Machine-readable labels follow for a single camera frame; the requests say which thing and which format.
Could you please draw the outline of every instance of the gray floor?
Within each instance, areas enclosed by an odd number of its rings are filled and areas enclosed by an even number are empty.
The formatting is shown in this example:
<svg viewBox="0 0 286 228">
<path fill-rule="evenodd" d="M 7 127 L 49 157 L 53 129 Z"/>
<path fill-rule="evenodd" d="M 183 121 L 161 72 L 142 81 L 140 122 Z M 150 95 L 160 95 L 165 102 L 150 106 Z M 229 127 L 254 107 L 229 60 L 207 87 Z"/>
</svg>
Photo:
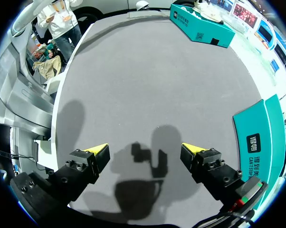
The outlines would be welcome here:
<svg viewBox="0 0 286 228">
<path fill-rule="evenodd" d="M 111 161 L 72 208 L 185 228 L 218 213 L 221 203 L 181 163 L 181 142 L 214 147 L 237 169 L 232 116 L 259 100 L 231 48 L 191 42 L 169 20 L 97 22 L 67 74 L 57 154 L 61 166 L 75 148 L 109 143 Z"/>
</svg>

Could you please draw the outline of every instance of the jeans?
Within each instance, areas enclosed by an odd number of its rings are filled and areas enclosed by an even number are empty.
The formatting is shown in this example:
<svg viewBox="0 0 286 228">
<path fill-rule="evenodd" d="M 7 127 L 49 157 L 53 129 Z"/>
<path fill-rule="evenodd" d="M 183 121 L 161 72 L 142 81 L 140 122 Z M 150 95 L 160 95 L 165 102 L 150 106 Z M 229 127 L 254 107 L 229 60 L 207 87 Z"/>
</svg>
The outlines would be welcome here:
<svg viewBox="0 0 286 228">
<path fill-rule="evenodd" d="M 57 47 L 62 52 L 66 62 L 69 61 L 71 54 L 74 51 L 75 46 L 80 41 L 81 37 L 82 37 L 82 34 L 80 31 L 80 28 L 78 25 L 76 25 L 71 30 L 69 30 L 68 32 L 64 33 L 62 36 L 54 40 Z"/>
</svg>

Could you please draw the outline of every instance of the teal display counter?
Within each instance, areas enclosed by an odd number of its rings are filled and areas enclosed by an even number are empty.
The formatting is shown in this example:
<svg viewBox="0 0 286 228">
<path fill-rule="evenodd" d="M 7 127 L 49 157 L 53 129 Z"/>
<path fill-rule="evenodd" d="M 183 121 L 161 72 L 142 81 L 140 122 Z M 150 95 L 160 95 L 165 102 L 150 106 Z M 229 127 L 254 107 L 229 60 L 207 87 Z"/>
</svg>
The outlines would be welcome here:
<svg viewBox="0 0 286 228">
<path fill-rule="evenodd" d="M 271 125 L 273 154 L 268 188 L 261 199 L 261 202 L 266 199 L 272 188 L 275 186 L 275 183 L 284 166 L 286 150 L 285 121 L 277 95 L 266 100 L 266 108 Z"/>
<path fill-rule="evenodd" d="M 240 152 L 242 180 L 252 176 L 268 183 L 258 209 L 274 187 L 284 165 L 286 135 L 284 119 L 277 95 L 235 115 Z"/>
<path fill-rule="evenodd" d="M 187 11 L 181 7 L 172 4 L 170 19 L 175 23 L 192 41 L 213 44 L 228 48 L 235 32 L 226 25 L 220 25 L 216 22 L 204 19 L 199 13 L 196 18 L 192 15 L 193 9 L 185 7 Z"/>
</svg>

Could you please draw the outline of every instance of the white hoodie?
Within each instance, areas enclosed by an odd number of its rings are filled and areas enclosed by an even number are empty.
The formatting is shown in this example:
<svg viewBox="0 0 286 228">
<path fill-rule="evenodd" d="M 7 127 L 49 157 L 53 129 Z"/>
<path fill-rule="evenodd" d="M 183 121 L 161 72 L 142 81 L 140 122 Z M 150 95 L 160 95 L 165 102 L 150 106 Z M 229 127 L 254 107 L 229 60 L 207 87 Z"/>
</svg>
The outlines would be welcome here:
<svg viewBox="0 0 286 228">
<path fill-rule="evenodd" d="M 38 14 L 38 25 L 41 28 L 48 27 L 53 39 L 62 36 L 64 33 L 68 32 L 74 26 L 77 25 L 76 16 L 70 9 L 70 6 L 76 7 L 80 5 L 82 2 L 83 0 L 60 0 L 57 1 L 55 4 L 50 4 L 46 6 Z M 54 15 L 53 21 L 47 23 L 46 19 L 52 15 Z M 71 19 L 64 21 L 63 20 L 64 17 L 71 17 Z"/>
</svg>

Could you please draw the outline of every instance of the qr code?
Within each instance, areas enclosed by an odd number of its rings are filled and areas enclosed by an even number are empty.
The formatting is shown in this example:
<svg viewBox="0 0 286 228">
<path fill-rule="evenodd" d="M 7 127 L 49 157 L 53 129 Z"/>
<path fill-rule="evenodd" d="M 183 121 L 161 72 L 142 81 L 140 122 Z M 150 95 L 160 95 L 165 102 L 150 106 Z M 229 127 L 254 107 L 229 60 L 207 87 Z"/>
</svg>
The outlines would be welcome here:
<svg viewBox="0 0 286 228">
<path fill-rule="evenodd" d="M 197 33 L 196 39 L 202 40 L 204 33 Z"/>
</svg>

